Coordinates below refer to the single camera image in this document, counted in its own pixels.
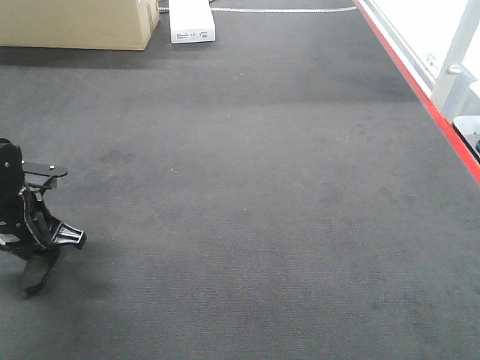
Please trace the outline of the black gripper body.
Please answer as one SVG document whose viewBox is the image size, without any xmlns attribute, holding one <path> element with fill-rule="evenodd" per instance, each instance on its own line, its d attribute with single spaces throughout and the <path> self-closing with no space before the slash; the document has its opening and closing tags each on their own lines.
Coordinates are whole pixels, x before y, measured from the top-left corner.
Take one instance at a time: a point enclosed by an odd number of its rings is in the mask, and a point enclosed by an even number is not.
<svg viewBox="0 0 480 360">
<path fill-rule="evenodd" d="M 53 216 L 44 194 L 68 169 L 23 160 L 19 146 L 1 139 L 1 250 L 21 259 L 62 245 L 77 249 L 86 233 Z"/>
</svg>

